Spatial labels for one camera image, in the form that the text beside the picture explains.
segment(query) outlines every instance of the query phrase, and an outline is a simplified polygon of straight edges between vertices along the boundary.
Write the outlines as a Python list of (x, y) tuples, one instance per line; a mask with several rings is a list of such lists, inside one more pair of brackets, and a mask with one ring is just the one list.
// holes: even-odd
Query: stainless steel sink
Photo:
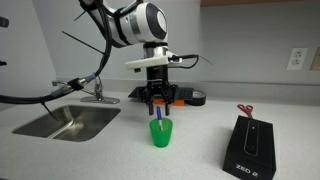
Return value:
[(12, 133), (66, 141), (87, 141), (95, 137), (121, 110), (89, 106), (64, 106), (23, 125)]

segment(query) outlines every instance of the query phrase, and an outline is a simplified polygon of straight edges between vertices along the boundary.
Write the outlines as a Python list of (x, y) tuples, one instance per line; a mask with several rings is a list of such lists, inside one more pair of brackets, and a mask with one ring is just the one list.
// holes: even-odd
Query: scissors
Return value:
[(251, 105), (244, 106), (243, 104), (238, 104), (238, 108), (241, 109), (241, 111), (243, 111), (244, 113), (246, 113), (249, 118), (253, 119), (251, 114), (253, 111), (253, 106)]

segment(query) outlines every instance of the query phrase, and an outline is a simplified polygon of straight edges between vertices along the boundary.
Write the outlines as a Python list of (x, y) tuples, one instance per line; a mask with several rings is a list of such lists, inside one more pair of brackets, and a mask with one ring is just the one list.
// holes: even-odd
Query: black box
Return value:
[(239, 116), (223, 170), (240, 179), (271, 180), (276, 172), (272, 124)]

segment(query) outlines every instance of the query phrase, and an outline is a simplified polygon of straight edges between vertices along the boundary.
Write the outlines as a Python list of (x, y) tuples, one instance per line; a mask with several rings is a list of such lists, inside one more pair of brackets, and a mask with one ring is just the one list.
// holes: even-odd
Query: white countertop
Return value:
[(166, 148), (153, 145), (145, 104), (126, 93), (117, 105), (81, 103), (77, 92), (47, 103), (119, 107), (121, 112), (96, 137), (85, 142), (12, 134), (46, 114), (41, 105), (0, 112), (0, 178), (43, 179), (237, 179), (222, 171), (226, 148), (238, 115), (238, 103), (254, 106), (253, 117), (273, 123), (277, 171), (274, 179), (320, 178), (320, 107), (207, 98), (202, 107), (172, 107), (173, 132)]

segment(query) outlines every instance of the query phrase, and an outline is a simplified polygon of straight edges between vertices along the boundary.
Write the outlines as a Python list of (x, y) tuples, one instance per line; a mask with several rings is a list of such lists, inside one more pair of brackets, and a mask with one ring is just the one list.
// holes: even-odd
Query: electrical outlet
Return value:
[(313, 63), (310, 68), (311, 71), (320, 71), (320, 47), (314, 56)]
[(293, 48), (288, 62), (287, 70), (301, 70), (308, 48)]

